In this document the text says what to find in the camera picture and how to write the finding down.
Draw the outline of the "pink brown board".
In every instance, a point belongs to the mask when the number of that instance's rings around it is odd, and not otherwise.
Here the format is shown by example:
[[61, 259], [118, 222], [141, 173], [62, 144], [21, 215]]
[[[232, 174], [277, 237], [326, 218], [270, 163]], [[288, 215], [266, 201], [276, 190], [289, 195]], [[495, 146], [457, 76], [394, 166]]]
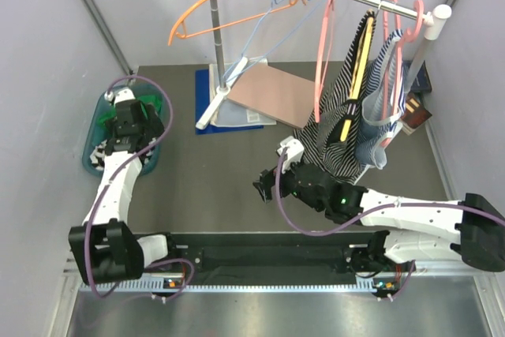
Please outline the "pink brown board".
[[314, 81], [258, 64], [238, 78], [228, 99], [300, 129], [313, 113], [314, 92]]

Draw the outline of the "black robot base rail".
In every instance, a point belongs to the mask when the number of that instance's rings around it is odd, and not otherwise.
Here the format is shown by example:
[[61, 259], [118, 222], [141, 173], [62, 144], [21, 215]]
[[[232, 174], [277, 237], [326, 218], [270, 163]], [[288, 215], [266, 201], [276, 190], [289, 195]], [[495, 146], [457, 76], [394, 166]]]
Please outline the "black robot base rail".
[[216, 268], [322, 267], [336, 273], [401, 272], [409, 264], [396, 264], [380, 256], [372, 259], [371, 232], [343, 232], [309, 237], [295, 232], [165, 233], [169, 257], [191, 260], [197, 271]]

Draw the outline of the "pink hanger empty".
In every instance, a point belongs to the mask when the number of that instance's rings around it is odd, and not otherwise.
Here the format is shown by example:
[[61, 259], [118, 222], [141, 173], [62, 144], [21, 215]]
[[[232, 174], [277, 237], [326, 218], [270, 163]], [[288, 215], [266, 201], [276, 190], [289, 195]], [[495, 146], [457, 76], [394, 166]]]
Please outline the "pink hanger empty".
[[320, 30], [314, 80], [314, 118], [320, 122], [320, 100], [332, 50], [335, 30], [335, 0], [327, 0]]

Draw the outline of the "brown wooden box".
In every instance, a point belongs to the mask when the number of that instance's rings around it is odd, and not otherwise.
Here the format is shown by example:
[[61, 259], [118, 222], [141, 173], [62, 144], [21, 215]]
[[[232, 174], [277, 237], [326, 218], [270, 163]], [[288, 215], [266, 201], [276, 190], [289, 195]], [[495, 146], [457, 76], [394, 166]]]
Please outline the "brown wooden box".
[[421, 102], [421, 98], [411, 92], [407, 96], [405, 112], [400, 119], [402, 131], [407, 135], [411, 135], [420, 129], [431, 117], [432, 113], [425, 108]]

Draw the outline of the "teal plastic bin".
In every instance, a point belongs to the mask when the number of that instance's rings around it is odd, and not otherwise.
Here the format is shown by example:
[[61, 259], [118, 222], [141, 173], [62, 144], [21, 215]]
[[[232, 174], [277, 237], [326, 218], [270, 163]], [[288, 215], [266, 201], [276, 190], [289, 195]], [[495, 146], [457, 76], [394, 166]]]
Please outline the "teal plastic bin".
[[[131, 89], [132, 89], [135, 96], [147, 95], [147, 94], [160, 95], [162, 98], [162, 101], [163, 101], [163, 112], [161, 113], [161, 115], [159, 115], [159, 117], [162, 119], [163, 122], [169, 121], [169, 118], [167, 117], [167, 114], [169, 113], [169, 111], [167, 109], [167, 105], [165, 103], [165, 100], [164, 100], [162, 94], [159, 92], [158, 89], [156, 89], [154, 86], [152, 86], [151, 84], [148, 84], [148, 83], [140, 83], [140, 84], [133, 85], [131, 87]], [[82, 160], [81, 160], [84, 169], [89, 174], [94, 175], [98, 178], [102, 177], [103, 172], [98, 172], [97, 170], [92, 168], [89, 156], [97, 144], [99, 144], [101, 141], [106, 140], [110, 137], [110, 133], [108, 132], [107, 129], [104, 130], [103, 128], [99, 127], [95, 123], [95, 120], [96, 120], [98, 113], [99, 113], [99, 107], [101, 106], [101, 104], [103, 102], [106, 101], [103, 98], [103, 95], [104, 95], [104, 93], [102, 93], [99, 96], [98, 101], [96, 103], [95, 111], [92, 116], [91, 124], [88, 129], [88, 135], [87, 135], [86, 141], [84, 143], [84, 150], [82, 153]]]

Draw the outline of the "clothes rack metal white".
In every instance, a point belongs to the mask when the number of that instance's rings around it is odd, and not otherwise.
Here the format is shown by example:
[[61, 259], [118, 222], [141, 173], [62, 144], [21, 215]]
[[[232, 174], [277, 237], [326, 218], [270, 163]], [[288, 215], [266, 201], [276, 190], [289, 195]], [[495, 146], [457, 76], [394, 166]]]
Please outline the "clothes rack metal white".
[[[397, 16], [404, 16], [411, 19], [416, 20], [416, 11], [407, 9], [403, 6], [398, 6], [396, 1], [394, 0], [354, 0], [355, 2], [360, 2], [363, 4], [368, 4], [370, 6], [376, 6], [377, 9], [382, 9], [384, 12], [392, 12]], [[219, 26], [221, 23], [219, 21], [219, 7], [218, 1], [212, 0], [211, 4], [211, 22], [212, 26]], [[428, 48], [432, 45], [434, 41], [436, 41], [443, 29], [443, 26], [446, 24], [447, 20], [451, 17], [452, 8], [449, 5], [442, 4], [435, 7], [435, 9], [431, 12], [424, 13], [424, 23], [425, 26], [425, 34], [422, 40], [422, 44], [418, 48], [416, 54], [411, 61], [410, 71], [408, 74], [407, 84], [411, 85], [421, 65], [425, 63], [426, 55], [428, 53]], [[206, 111], [200, 117], [200, 120], [196, 122], [196, 128], [205, 129], [211, 121], [214, 113], [219, 109], [221, 104], [232, 89], [235, 81], [234, 80], [226, 80], [221, 79], [221, 76], [225, 73], [225, 61], [224, 61], [224, 53], [223, 53], [223, 41], [221, 36], [221, 30], [212, 32], [214, 36], [214, 45], [215, 45], [215, 56], [216, 56], [216, 65], [218, 70], [217, 81], [219, 86], [217, 87], [217, 95], [208, 105]], [[244, 67], [249, 60], [247, 58], [243, 58], [239, 62], [238, 69]]]

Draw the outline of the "orange plastic hanger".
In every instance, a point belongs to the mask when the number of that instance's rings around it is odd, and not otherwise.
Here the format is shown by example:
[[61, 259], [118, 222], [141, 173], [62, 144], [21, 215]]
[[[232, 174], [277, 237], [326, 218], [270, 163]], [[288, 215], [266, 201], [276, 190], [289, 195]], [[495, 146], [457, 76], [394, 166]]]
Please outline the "orange plastic hanger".
[[268, 11], [263, 12], [263, 13], [257, 13], [236, 21], [231, 21], [225, 24], [220, 24], [219, 26], [212, 26], [211, 28], [203, 29], [198, 32], [188, 32], [187, 26], [186, 26], [186, 20], [194, 13], [196, 12], [201, 6], [203, 6], [205, 3], [210, 3], [212, 0], [198, 0], [196, 1], [192, 6], [190, 6], [184, 13], [181, 14], [181, 16], [174, 22], [170, 34], [167, 40], [167, 45], [171, 46], [173, 41], [175, 39], [191, 39], [193, 37], [201, 36], [207, 33], [211, 32], [216, 32], [220, 31], [224, 28], [229, 28], [232, 26], [235, 26], [237, 24], [242, 24], [248, 21], [253, 21], [256, 19], [260, 19], [263, 16], [266, 16], [271, 13], [278, 13], [281, 11], [284, 11], [286, 9], [289, 9], [291, 7], [296, 6], [298, 3], [301, 3], [302, 5], [306, 6], [309, 2], [309, 0], [286, 0], [287, 4], [284, 6], [281, 6], [280, 3], [282, 2], [281, 0], [273, 1], [273, 6], [270, 6]]

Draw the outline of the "yellow black hanger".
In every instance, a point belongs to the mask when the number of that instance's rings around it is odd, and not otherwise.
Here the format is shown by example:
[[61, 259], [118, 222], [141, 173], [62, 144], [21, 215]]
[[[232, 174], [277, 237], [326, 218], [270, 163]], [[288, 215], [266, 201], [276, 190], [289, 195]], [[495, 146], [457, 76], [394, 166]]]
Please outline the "yellow black hanger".
[[369, 10], [366, 13], [366, 19], [363, 30], [359, 35], [357, 54], [353, 67], [353, 75], [350, 86], [350, 93], [348, 96], [348, 100], [346, 101], [347, 110], [344, 115], [343, 124], [339, 135], [340, 142], [344, 142], [347, 140], [350, 133], [350, 128], [355, 118], [357, 117], [358, 100], [361, 93], [363, 77], [365, 75], [365, 69], [368, 62], [369, 51], [372, 44], [373, 25], [375, 21], [376, 21], [376, 13], [374, 11]]

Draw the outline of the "dark blue book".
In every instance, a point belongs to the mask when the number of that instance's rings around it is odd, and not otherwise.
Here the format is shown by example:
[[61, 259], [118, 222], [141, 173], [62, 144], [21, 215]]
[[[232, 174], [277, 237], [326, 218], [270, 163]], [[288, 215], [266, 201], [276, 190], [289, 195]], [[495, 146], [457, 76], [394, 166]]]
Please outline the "dark blue book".
[[403, 87], [410, 93], [414, 94], [426, 94], [432, 92], [432, 83], [428, 75], [428, 70], [426, 64], [423, 63], [419, 69], [417, 76], [413, 80], [410, 86], [407, 86], [408, 74], [410, 71], [411, 61], [406, 60], [403, 62]]

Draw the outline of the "thin striped black white garment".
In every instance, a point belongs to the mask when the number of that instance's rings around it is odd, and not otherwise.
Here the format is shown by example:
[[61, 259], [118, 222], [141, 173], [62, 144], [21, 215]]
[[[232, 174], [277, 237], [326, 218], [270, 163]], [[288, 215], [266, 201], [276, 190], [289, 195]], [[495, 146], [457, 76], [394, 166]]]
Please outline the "thin striped black white garment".
[[305, 148], [302, 161], [329, 173], [337, 182], [353, 184], [363, 171], [355, 156], [361, 122], [361, 104], [365, 89], [356, 99], [350, 98], [354, 67], [366, 35], [373, 35], [376, 14], [366, 11], [344, 59], [338, 76], [324, 85], [320, 97], [320, 121], [311, 115], [305, 127], [294, 130], [294, 137]]

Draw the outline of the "blue white striped garment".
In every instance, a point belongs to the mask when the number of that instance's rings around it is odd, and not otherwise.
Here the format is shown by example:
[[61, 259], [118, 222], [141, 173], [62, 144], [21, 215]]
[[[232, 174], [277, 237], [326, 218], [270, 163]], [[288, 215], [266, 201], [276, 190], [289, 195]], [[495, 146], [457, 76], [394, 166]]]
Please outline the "blue white striped garment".
[[365, 70], [365, 94], [361, 104], [355, 156], [363, 166], [383, 169], [386, 147], [406, 108], [403, 87], [403, 59], [397, 45], [403, 30], [396, 29], [385, 39], [378, 56]]

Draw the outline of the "pink hanger far right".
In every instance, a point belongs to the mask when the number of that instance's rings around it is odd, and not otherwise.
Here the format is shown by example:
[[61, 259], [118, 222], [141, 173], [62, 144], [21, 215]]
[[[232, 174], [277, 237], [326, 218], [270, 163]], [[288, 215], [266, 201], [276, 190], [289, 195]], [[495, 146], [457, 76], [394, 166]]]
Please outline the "pink hanger far right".
[[416, 11], [416, 23], [413, 29], [407, 28], [402, 34], [403, 43], [413, 43], [416, 41], [421, 27], [424, 23], [425, 4], [422, 0], [415, 0], [413, 9]]

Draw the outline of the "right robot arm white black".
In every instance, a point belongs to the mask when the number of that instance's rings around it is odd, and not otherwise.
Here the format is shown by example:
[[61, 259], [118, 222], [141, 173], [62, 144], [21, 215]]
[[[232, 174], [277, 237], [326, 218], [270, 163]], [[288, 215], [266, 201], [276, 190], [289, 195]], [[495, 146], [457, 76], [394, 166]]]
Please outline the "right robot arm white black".
[[366, 249], [377, 270], [412, 260], [460, 260], [481, 271], [504, 270], [504, 217], [480, 194], [446, 201], [397, 197], [337, 182], [312, 164], [264, 170], [252, 185], [263, 202], [295, 197], [338, 230], [377, 228]]

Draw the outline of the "green cloth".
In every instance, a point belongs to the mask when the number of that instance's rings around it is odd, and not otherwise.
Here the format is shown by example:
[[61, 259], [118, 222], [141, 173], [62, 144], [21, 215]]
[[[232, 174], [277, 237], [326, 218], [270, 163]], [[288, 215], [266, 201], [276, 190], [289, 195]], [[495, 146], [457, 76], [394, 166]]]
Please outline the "green cloth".
[[[160, 95], [147, 94], [147, 95], [137, 95], [136, 98], [140, 100], [145, 107], [153, 106], [157, 115], [161, 115], [163, 112], [163, 101]], [[112, 105], [107, 101], [103, 102], [99, 107], [99, 113], [95, 120], [96, 125], [107, 129], [106, 123], [113, 119], [116, 115], [116, 111]]]

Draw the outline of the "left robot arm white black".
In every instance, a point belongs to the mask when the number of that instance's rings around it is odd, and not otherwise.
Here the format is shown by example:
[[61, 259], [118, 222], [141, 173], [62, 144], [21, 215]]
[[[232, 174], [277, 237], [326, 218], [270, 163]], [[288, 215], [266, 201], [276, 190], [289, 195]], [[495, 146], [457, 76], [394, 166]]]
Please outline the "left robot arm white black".
[[138, 279], [151, 264], [170, 271], [179, 260], [165, 234], [137, 238], [127, 226], [133, 187], [148, 157], [145, 148], [162, 136], [163, 124], [155, 108], [138, 99], [116, 101], [114, 109], [95, 202], [83, 224], [72, 227], [68, 236], [86, 284]]

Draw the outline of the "black white striped tank top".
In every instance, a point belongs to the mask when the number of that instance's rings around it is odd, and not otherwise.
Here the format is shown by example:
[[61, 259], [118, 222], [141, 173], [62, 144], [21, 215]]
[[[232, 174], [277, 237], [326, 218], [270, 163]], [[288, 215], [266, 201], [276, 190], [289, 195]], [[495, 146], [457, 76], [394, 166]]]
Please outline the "black white striped tank top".
[[[101, 141], [99, 144], [97, 144], [94, 147], [94, 150], [89, 156], [90, 163], [93, 169], [97, 170], [98, 172], [103, 172], [104, 167], [105, 167], [105, 147], [107, 145], [107, 140]], [[140, 157], [140, 161], [142, 162], [143, 165], [147, 165], [149, 161], [151, 160], [152, 156], [154, 154], [154, 149], [151, 149], [149, 152], [145, 153]]]

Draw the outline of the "blue mat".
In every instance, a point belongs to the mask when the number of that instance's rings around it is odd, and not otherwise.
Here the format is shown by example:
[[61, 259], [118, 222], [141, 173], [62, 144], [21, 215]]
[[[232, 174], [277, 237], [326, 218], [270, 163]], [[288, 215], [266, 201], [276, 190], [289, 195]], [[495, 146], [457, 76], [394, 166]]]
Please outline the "blue mat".
[[[200, 117], [206, 111], [209, 104], [209, 69], [199, 69], [195, 72], [195, 122], [198, 122], [200, 120]], [[209, 124], [205, 129], [196, 128], [195, 133], [196, 135], [210, 135], [216, 133], [231, 133], [262, 128], [262, 125], [246, 127], [218, 127]]]

